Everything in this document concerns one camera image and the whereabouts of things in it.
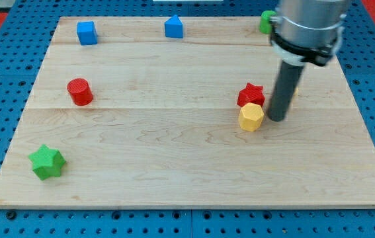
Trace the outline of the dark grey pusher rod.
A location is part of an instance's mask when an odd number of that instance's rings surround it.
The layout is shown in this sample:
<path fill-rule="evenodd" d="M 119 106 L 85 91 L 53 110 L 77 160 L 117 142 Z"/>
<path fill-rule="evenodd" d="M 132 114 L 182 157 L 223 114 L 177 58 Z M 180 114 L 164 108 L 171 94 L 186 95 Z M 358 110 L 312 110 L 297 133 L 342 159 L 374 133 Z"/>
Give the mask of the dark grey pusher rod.
<path fill-rule="evenodd" d="M 297 66 L 286 63 L 285 61 L 281 63 L 267 108 L 267 115 L 272 121 L 280 122 L 286 118 L 303 70 L 304 64 Z"/>

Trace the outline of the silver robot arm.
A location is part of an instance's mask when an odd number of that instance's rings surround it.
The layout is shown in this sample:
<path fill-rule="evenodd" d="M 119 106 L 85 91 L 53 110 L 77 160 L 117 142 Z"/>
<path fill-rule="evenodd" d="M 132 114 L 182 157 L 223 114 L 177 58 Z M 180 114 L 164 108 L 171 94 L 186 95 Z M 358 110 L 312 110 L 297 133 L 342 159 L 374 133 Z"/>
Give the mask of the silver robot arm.
<path fill-rule="evenodd" d="M 281 57 L 267 108 L 275 122 L 286 117 L 307 63 L 324 67 L 341 47 L 349 0 L 281 0 L 270 17 L 271 46 Z"/>

